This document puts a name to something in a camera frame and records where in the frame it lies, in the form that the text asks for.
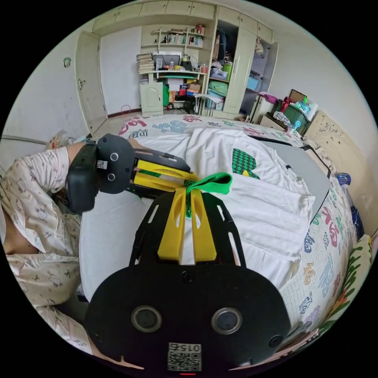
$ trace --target bedspread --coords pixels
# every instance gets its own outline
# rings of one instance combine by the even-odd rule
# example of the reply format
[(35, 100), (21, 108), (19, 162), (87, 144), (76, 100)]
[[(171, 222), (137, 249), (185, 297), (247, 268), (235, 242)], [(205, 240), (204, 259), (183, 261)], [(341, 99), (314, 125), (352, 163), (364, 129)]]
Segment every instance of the bedspread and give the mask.
[[(127, 139), (143, 138), (188, 133), (197, 127), (235, 128), (252, 137), (284, 141), (294, 147), (304, 146), (298, 134), (239, 121), (188, 114), (128, 118), (119, 135)], [(357, 241), (345, 194), (336, 178), (331, 176), (330, 180), (330, 191), (303, 241), (299, 271), (280, 290), (292, 326), (299, 321), (311, 321), (310, 330), (316, 329), (323, 322), (339, 296), (349, 252)]]

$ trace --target person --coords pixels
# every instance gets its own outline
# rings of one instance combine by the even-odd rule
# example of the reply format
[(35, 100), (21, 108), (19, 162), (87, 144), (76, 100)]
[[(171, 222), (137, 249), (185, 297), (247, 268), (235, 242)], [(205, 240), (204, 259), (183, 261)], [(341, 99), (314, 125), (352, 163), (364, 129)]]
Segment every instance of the person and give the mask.
[(55, 332), (88, 354), (138, 368), (102, 355), (84, 327), (55, 307), (80, 284), (80, 217), (63, 215), (48, 191), (64, 187), (68, 168), (83, 145), (15, 160), (0, 181), (1, 243), (22, 291)]

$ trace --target wooden headboard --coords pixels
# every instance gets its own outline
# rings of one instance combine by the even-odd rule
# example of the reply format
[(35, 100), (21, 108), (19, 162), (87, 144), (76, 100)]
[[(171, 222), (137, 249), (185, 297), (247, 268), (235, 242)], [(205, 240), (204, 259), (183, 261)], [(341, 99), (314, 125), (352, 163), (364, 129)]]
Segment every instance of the wooden headboard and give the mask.
[(337, 172), (350, 174), (349, 194), (361, 215), (365, 233), (373, 235), (378, 228), (378, 185), (359, 148), (322, 111), (318, 111), (305, 136), (323, 148)]

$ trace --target qr code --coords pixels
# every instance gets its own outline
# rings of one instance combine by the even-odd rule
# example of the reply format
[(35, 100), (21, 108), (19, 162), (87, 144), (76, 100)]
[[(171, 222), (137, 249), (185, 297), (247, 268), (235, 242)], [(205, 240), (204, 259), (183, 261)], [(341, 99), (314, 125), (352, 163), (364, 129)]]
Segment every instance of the qr code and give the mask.
[(107, 169), (107, 161), (97, 160), (97, 168)]
[(201, 371), (201, 345), (169, 343), (168, 370)]

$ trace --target white wall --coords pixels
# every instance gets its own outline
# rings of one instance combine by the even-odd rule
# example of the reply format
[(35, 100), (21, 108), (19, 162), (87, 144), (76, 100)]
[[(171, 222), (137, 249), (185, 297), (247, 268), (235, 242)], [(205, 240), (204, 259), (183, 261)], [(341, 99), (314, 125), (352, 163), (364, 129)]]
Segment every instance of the white wall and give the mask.
[(378, 176), (378, 128), (356, 82), (315, 37), (276, 33), (277, 64), (269, 92), (279, 98), (296, 89), (319, 105), (352, 138)]
[[(91, 31), (93, 21), (71, 33), (41, 61), (21, 89), (3, 133), (49, 141), (59, 130), (70, 136), (88, 134), (75, 79), (75, 51), (81, 30)], [(63, 59), (71, 58), (69, 68)], [(2, 140), (0, 165), (7, 169), (21, 156), (43, 149), (42, 145)]]
[(123, 105), (140, 108), (136, 55), (141, 52), (142, 27), (106, 35), (101, 39), (101, 85), (107, 113), (121, 112)]

